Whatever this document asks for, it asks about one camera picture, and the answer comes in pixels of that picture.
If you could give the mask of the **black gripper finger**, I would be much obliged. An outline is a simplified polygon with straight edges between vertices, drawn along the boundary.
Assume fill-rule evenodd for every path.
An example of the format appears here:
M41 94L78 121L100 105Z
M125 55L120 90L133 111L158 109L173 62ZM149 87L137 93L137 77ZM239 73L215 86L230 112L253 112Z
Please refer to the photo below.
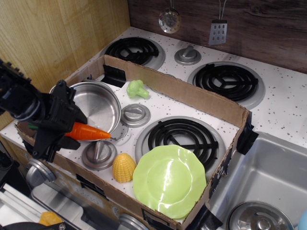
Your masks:
M72 122L87 124L86 115L81 111L81 109L75 103L71 105L71 108L72 108L72 115L71 115Z
M58 136L57 142L58 142L57 150L61 149L77 150L81 145L78 141L68 136Z

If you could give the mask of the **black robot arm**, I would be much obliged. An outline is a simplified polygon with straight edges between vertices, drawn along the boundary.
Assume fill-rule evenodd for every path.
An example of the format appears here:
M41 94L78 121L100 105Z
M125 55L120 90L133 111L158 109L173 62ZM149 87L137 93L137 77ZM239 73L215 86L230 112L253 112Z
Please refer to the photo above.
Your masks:
M60 149L77 150L80 143L66 134L87 118L74 102L76 91L59 80L51 93L41 93L10 62L0 62L0 112L37 126L34 145L24 141L35 159L53 162Z

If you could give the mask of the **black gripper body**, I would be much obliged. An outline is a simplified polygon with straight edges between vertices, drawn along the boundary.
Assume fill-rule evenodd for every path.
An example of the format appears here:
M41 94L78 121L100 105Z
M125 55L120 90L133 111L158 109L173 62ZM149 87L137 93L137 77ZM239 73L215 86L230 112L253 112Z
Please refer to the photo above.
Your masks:
M67 86L64 80L58 81L51 93L42 94L45 103L44 116L40 120L32 121L32 124L50 129L65 128L72 124L72 108L75 90ZM32 156L52 162L57 150L57 141L47 137L39 137L36 133Z

